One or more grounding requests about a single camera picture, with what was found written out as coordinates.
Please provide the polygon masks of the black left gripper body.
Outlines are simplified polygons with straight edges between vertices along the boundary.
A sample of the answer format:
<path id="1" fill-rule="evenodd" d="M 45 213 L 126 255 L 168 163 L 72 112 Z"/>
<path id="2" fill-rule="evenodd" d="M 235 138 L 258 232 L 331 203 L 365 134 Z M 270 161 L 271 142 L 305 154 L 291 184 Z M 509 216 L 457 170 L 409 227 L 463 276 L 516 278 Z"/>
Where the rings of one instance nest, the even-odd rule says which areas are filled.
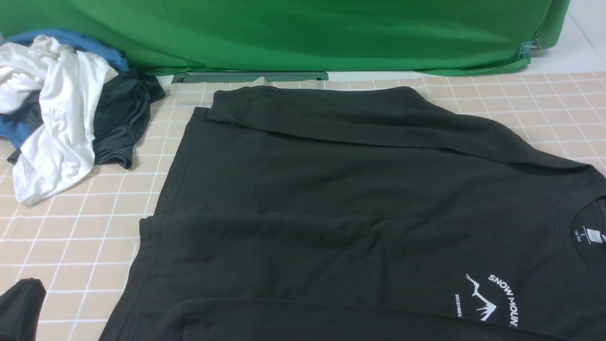
<path id="1" fill-rule="evenodd" d="M 34 341 L 47 291 L 39 279 L 19 280 L 0 296 L 0 339 Z"/>

